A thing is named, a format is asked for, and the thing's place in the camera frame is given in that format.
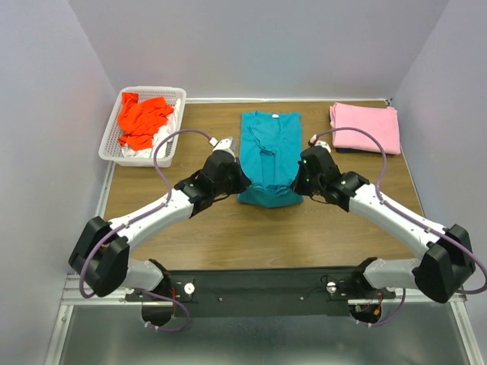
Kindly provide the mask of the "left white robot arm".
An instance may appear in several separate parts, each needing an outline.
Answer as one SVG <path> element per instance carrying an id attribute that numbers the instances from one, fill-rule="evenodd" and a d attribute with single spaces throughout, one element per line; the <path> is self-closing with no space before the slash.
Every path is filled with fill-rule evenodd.
<path id="1" fill-rule="evenodd" d="M 137 246 L 162 230 L 210 208 L 219 196 L 244 192 L 250 186 L 232 153 L 213 151 L 203 168 L 178 182 L 166 195 L 131 214 L 85 225 L 69 265 L 79 274 L 81 295 L 105 297 L 119 288 L 143 290 L 152 300 L 168 293 L 168 273 L 155 260 L 131 257 Z"/>

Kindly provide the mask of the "teal polo shirt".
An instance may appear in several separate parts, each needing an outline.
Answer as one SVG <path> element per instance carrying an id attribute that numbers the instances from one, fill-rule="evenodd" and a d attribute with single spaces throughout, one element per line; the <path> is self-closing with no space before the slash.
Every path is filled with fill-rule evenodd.
<path id="1" fill-rule="evenodd" d="M 264 208 L 302 203 L 291 188 L 302 151 L 301 114 L 245 112 L 240 130 L 240 165 L 250 186 L 237 200 Z"/>

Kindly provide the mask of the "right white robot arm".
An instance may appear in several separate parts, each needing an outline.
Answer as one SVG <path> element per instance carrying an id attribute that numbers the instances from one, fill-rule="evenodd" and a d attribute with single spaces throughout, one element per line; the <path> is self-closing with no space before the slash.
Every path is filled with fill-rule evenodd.
<path id="1" fill-rule="evenodd" d="M 475 272 L 468 232 L 446 228 L 382 195 L 356 172 L 341 173 L 331 153 L 315 145 L 303 151 L 292 188 L 299 195 L 320 195 L 325 202 L 361 216 L 406 245 L 412 259 L 371 257 L 346 281 L 352 293 L 369 297 L 380 289 L 405 288 L 446 303 Z"/>

